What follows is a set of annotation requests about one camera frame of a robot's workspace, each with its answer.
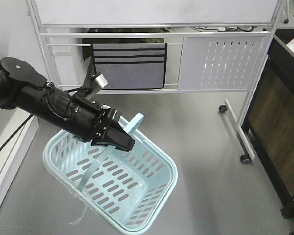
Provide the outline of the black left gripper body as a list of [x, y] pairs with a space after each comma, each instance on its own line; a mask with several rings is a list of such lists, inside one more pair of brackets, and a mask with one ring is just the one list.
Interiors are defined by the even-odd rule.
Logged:
[[118, 124], [107, 117], [110, 108], [81, 95], [73, 95], [67, 109], [73, 112], [73, 117], [66, 121], [66, 131], [82, 142], [91, 142], [105, 126]]

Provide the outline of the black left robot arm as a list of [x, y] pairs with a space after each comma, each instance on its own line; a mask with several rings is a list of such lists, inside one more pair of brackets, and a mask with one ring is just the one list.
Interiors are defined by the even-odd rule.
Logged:
[[131, 151], [134, 139], [119, 125], [121, 114], [94, 100], [108, 84], [98, 72], [89, 72], [84, 84], [63, 91], [29, 63], [13, 57], [0, 59], [0, 109], [21, 108], [91, 145]]

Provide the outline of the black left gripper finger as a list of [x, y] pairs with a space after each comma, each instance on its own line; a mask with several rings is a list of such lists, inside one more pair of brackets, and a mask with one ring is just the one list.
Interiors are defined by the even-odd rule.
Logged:
[[114, 122], [119, 122], [121, 114], [119, 110], [110, 108], [107, 117]]
[[91, 141], [91, 146], [111, 145], [122, 151], [131, 151], [134, 144], [134, 139], [119, 124], [105, 126]]

